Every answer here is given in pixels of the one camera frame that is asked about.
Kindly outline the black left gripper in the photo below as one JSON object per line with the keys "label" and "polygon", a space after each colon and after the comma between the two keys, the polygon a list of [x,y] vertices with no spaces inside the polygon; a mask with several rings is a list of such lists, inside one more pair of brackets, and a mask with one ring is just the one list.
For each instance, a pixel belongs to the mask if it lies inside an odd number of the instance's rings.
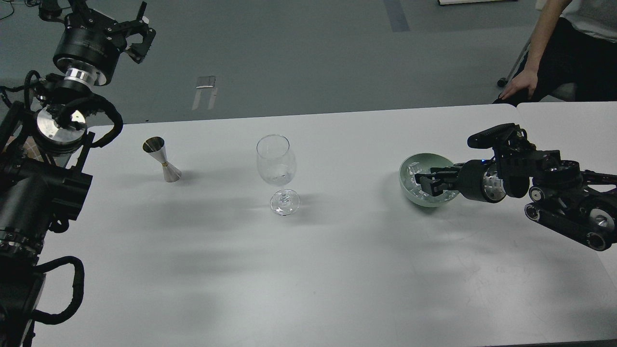
{"label": "black left gripper", "polygon": [[64,33],[53,55],[53,64],[66,72],[72,65],[88,65],[94,69],[96,86],[108,85],[114,76],[121,53],[137,64],[145,60],[156,31],[145,18],[147,2],[143,1],[134,20],[97,22],[86,0],[69,0],[70,11],[57,0],[41,0],[38,17],[46,22],[62,23]]}

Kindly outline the person's bare hand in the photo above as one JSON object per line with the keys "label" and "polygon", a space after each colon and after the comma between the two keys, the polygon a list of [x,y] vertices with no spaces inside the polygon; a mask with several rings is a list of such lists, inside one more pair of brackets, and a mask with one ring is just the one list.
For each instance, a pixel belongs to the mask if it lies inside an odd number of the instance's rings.
{"label": "person's bare hand", "polygon": [[536,91],[538,84],[538,68],[525,67],[514,77],[505,90],[498,96],[499,100],[510,100],[518,96],[523,100],[530,100]]}

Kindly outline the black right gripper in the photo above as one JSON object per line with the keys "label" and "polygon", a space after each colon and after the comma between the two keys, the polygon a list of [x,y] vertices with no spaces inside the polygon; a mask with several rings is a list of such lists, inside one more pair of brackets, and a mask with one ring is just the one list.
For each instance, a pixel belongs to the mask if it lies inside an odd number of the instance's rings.
{"label": "black right gripper", "polygon": [[430,173],[415,174],[415,182],[430,196],[456,192],[469,200],[498,203],[506,196],[503,180],[493,160],[470,160],[463,164],[431,167]]}

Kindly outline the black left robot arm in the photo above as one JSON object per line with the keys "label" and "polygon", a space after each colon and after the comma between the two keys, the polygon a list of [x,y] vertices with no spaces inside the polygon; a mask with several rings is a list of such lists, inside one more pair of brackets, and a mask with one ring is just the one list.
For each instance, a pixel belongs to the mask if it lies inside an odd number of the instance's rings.
{"label": "black left robot arm", "polygon": [[[156,36],[141,2],[134,20],[119,22],[84,0],[64,13],[41,0],[41,20],[63,24],[53,56],[60,73],[31,70],[21,86],[2,86],[8,106],[1,123],[1,345],[29,347],[35,323],[61,324],[83,303],[83,262],[66,255],[44,264],[39,256],[50,231],[64,233],[83,209],[93,180],[83,172],[91,149],[110,144],[124,121],[117,108],[93,92],[108,85],[122,53],[144,61]],[[48,272],[74,268],[71,301],[60,313],[37,309]]]}

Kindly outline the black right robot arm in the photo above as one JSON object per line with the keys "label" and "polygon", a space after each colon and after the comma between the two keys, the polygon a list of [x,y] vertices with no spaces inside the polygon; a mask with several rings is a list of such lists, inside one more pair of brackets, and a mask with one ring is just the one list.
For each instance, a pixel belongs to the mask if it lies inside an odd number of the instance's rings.
{"label": "black right robot arm", "polygon": [[529,196],[528,219],[596,251],[616,242],[616,190],[601,192],[594,185],[615,185],[616,176],[582,171],[579,163],[562,160],[558,150],[539,151],[525,129],[513,123],[470,136],[471,148],[494,152],[490,160],[470,160],[416,173],[415,181],[430,196],[458,191],[469,200],[498,203]]}

